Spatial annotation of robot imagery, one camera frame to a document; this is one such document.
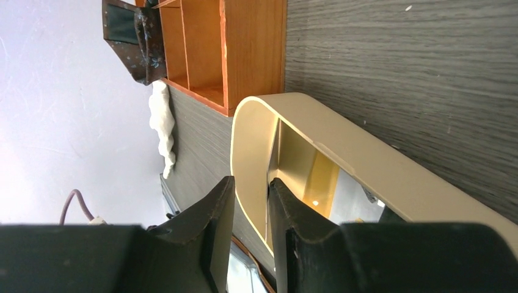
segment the beige plastic bin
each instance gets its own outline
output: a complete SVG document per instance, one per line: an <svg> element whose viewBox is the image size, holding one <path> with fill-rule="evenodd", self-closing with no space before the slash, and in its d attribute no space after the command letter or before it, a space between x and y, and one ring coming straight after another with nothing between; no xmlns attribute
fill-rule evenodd
<svg viewBox="0 0 518 293"><path fill-rule="evenodd" d="M498 231L518 255L518 226L513 222L301 93L248 97L233 121L230 168L237 199L270 252L271 240L265 240L266 188L279 121L405 220L483 223Z"/></svg>

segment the black object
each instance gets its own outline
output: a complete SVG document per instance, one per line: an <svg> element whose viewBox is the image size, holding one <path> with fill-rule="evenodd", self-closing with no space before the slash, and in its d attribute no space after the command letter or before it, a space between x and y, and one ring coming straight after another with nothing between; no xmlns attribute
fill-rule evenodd
<svg viewBox="0 0 518 293"><path fill-rule="evenodd" d="M145 85L167 76L160 11L146 1L136 7L122 0L103 0L104 40L133 79Z"/></svg>
<svg viewBox="0 0 518 293"><path fill-rule="evenodd" d="M225 292L234 179L160 226L0 226L0 292Z"/></svg>
<svg viewBox="0 0 518 293"><path fill-rule="evenodd" d="M518 292L513 253L484 225L338 226L280 179L269 188L278 293Z"/></svg>

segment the wooden organizer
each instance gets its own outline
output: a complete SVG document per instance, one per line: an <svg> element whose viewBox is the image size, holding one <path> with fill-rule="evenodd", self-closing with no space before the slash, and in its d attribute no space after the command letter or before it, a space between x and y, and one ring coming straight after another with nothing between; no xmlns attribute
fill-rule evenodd
<svg viewBox="0 0 518 293"><path fill-rule="evenodd" d="M286 0L162 0L166 83L233 116L284 90Z"/></svg>

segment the cable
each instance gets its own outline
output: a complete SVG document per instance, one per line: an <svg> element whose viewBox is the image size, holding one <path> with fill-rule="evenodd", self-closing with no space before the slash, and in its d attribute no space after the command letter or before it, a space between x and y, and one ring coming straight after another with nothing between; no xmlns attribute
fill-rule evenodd
<svg viewBox="0 0 518 293"><path fill-rule="evenodd" d="M88 218L88 221L93 220L93 215L88 210L88 207L84 203L84 199L82 198L81 192L79 190L77 190L77 189L74 189L68 195L67 200L65 201L65 205L63 206L63 211L61 211L61 218L59 219L59 224L60 225L64 225L65 224L65 217L67 216L68 206L70 205L70 202L74 198L74 195L77 196L78 201L79 201L79 205L81 206L81 209L82 209L82 212Z"/></svg>

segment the orange wooden box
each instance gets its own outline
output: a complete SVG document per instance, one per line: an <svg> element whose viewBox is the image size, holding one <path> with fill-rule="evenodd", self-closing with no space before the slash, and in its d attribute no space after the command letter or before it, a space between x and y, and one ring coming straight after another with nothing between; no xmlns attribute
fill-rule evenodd
<svg viewBox="0 0 518 293"><path fill-rule="evenodd" d="M225 116L282 93L286 0L161 0L169 85Z"/></svg>

